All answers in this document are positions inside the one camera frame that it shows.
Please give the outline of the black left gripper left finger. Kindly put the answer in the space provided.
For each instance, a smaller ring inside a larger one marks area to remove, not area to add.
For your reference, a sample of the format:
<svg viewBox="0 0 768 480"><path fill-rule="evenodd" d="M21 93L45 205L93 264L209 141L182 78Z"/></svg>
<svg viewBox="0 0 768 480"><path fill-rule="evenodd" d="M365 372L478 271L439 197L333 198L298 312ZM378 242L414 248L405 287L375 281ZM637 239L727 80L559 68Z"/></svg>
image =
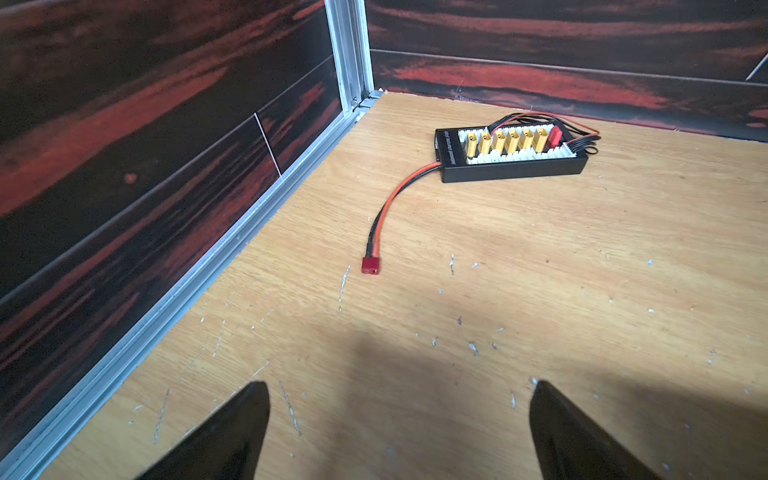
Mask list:
<svg viewBox="0 0 768 480"><path fill-rule="evenodd" d="M253 479L269 417L267 384L251 382L139 477Z"/></svg>

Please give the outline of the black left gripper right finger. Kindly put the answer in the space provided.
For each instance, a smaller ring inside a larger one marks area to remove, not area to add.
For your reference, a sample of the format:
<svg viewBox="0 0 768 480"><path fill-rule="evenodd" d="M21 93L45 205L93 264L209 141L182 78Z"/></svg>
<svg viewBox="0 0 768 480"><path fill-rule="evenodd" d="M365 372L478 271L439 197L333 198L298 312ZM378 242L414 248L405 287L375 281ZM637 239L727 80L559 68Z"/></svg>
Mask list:
<svg viewBox="0 0 768 480"><path fill-rule="evenodd" d="M536 383L529 425L545 479L656 479L551 383Z"/></svg>

